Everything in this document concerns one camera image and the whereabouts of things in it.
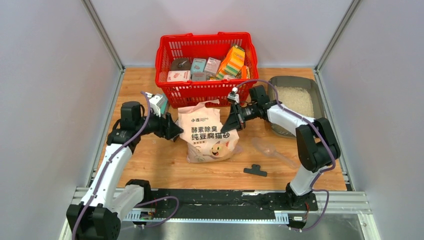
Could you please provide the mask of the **pink cat litter bag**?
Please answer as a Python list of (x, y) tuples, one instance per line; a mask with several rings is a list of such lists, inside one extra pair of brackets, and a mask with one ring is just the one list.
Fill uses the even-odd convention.
[(209, 100), (195, 106), (178, 108), (177, 124), (183, 129), (179, 137), (187, 143), (189, 163), (208, 163), (224, 161), (240, 152), (237, 146), (239, 135), (236, 130), (221, 132), (221, 113), (218, 108), (206, 104), (217, 104)]

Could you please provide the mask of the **clear plastic scoop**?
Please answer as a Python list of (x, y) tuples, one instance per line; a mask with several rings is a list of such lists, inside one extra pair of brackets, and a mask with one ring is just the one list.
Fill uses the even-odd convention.
[(282, 153), (278, 152), (276, 147), (263, 140), (262, 138), (254, 137), (251, 140), (252, 145), (255, 147), (255, 149), (259, 152), (261, 152), (263, 155), (271, 158), (276, 158), (281, 161), (283, 161), (287, 166), (289, 166), (291, 169), (297, 169), (300, 164), (291, 160), (290, 158), (286, 157)]

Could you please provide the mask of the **black bag clip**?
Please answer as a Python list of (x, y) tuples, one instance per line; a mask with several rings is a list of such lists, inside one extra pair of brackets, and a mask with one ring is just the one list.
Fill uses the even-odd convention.
[(245, 167), (243, 169), (243, 172), (246, 174), (261, 176), (261, 177), (267, 177), (268, 173), (266, 171), (263, 171), (261, 169), (261, 166), (259, 164), (252, 164), (251, 167)]

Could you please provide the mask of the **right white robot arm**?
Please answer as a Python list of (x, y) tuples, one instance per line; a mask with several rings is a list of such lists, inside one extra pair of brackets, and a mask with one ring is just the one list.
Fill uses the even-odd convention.
[(306, 117), (285, 106), (278, 98), (270, 100), (262, 85), (252, 87), (249, 90), (251, 101), (241, 106), (238, 90), (233, 87), (227, 95), (230, 112), (221, 132), (240, 131), (246, 127), (247, 121), (255, 118), (291, 132), (296, 137), (300, 167), (285, 188), (284, 201), (290, 209), (299, 209), (305, 205), (321, 174), (333, 170), (341, 155), (329, 120)]

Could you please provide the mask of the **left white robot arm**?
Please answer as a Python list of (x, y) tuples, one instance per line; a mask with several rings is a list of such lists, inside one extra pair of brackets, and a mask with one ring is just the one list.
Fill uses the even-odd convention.
[(78, 204), (71, 204), (66, 218), (73, 240), (116, 240), (125, 217), (139, 205), (148, 207), (153, 201), (150, 183), (133, 179), (122, 193), (114, 196), (117, 184), (143, 135), (155, 134), (172, 140), (183, 129), (170, 113), (161, 115), (156, 107), (138, 101), (121, 105), (120, 119), (114, 124), (106, 141), (104, 159), (89, 189)]

